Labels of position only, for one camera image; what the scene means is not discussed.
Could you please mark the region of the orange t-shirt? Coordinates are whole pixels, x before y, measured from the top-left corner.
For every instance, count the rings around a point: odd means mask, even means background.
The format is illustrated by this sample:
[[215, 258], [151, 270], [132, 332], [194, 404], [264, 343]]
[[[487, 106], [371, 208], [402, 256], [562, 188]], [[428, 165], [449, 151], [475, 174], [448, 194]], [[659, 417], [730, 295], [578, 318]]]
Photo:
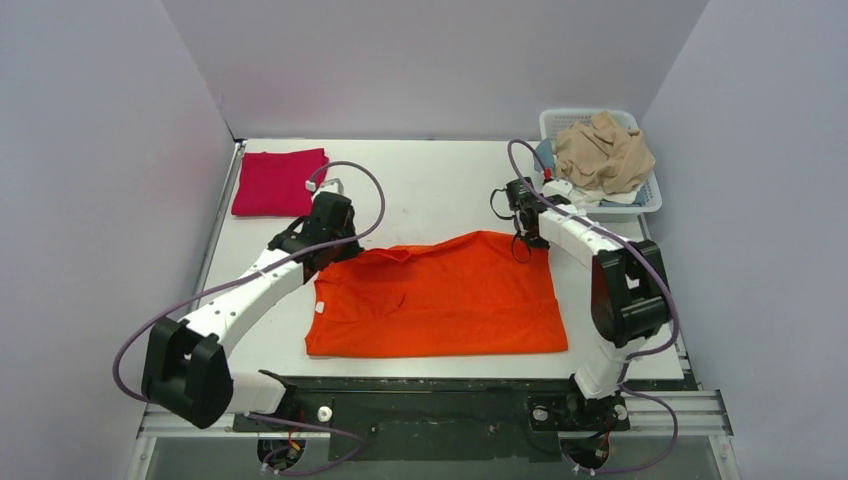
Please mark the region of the orange t-shirt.
[[314, 281], [316, 357], [544, 354], [569, 348], [549, 253], [505, 233], [367, 250]]

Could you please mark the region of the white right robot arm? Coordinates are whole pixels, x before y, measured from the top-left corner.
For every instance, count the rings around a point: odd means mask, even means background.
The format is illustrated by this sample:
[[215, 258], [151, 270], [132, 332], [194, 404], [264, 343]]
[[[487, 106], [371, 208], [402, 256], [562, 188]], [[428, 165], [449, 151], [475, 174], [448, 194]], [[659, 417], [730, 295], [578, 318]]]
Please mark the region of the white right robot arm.
[[546, 255], [562, 323], [577, 332], [566, 374], [578, 389], [565, 402], [569, 422], [593, 427], [605, 415], [631, 354], [655, 353], [671, 315], [663, 296], [665, 268], [658, 245], [624, 238], [560, 195], [534, 195], [528, 177], [503, 188], [516, 229], [512, 253], [526, 263]]

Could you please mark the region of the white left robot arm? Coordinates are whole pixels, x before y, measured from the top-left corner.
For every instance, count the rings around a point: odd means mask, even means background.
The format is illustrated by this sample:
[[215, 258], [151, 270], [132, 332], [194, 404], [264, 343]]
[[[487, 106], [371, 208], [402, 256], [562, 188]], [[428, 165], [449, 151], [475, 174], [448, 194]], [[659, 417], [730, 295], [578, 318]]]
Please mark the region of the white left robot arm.
[[332, 263], [361, 253], [354, 208], [322, 191], [309, 215], [273, 237], [237, 284], [179, 320], [162, 316], [149, 331], [141, 393], [208, 428], [225, 414], [259, 413], [272, 429], [292, 426], [298, 402], [270, 373], [234, 372], [229, 357], [246, 333], [286, 295]]

